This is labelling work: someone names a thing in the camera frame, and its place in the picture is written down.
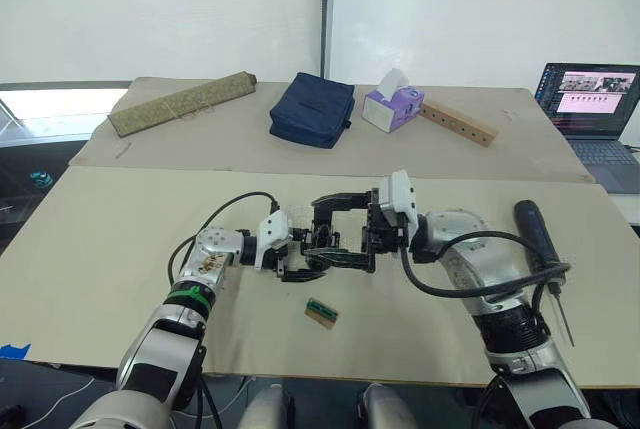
floor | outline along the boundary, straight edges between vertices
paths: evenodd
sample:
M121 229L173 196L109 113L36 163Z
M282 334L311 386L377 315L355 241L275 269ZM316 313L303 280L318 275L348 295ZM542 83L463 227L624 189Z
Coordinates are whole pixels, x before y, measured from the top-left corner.
M250 382L246 388L232 404L229 404L238 393L241 379L237 376L208 378L209 387L226 429L238 425L244 408L255 394L276 382L282 384L285 390L295 397L296 427L354 428L356 400L367 387L364 382L269 378L257 378L253 381L249 378ZM0 409L20 404L27 409L26 423L30 423L46 414L61 396L82 388L90 380L91 377L86 375L47 366L0 360ZM456 393L456 389L422 385L393 387L409 406L420 427L468 427L471 410L458 402L460 394ZM61 401L46 419L34 427L68 427L95 399L113 389L112 383L96 379L86 389ZM194 419L189 415L195 412L194 402L192 401L183 413L173 413L178 429L194 427ZM213 427L210 417L204 419L202 427ZM499 426L486 424L483 427Z

blue bag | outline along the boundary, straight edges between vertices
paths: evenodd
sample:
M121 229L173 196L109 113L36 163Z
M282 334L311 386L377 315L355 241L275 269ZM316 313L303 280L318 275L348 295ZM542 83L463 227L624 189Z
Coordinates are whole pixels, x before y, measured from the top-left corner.
M332 148L351 125L354 86L299 72L271 109L269 132L287 141Z

tissue box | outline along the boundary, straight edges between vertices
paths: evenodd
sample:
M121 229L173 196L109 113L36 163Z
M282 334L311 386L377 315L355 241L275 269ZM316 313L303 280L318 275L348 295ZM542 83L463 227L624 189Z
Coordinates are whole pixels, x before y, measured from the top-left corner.
M385 132L391 132L409 122L420 112L424 92L402 87L386 100L378 90L364 97L362 117Z

beige table surface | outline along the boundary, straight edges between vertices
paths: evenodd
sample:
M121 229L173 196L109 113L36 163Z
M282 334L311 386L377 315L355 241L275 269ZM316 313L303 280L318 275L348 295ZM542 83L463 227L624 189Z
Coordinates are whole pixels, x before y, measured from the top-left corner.
M114 110L204 82L138 78ZM500 131L484 148L422 117L386 134L360 116L373 87L357 86L352 126L327 150L269 134L269 110L286 88L259 83L254 94L125 138L105 121L71 164L343 176L384 176L404 167L430 179L593 181L525 89L426 88L428 100Z
M117 366L168 290L172 249L229 198L267 190L294 223L308 225L312 199L364 191L371 177L323 177L123 168L70 168L0 257L0 345L31 343L36 361ZM582 386L640 386L640 245L593 184L414 179L422 212L464 207L494 229L515 231L512 208L538 202L568 274L563 301L543 312ZM219 222L254 229L267 211L254 198ZM364 213L337 218L355 249ZM525 271L522 251L509 246ZM416 268L449 287L438 264ZM313 296L340 311L327 330L303 314ZM205 370L221 373L485 384L491 371L462 303L430 297L391 256L374 275L330 269L308 284L283 284L252 268L228 271L205 338Z

wooden block with holes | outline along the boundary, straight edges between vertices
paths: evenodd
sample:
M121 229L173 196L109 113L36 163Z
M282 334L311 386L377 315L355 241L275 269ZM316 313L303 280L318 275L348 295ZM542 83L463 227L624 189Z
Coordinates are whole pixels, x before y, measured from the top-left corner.
M498 131L455 109L433 101L421 105L420 115L460 134L484 147L489 147L498 135Z

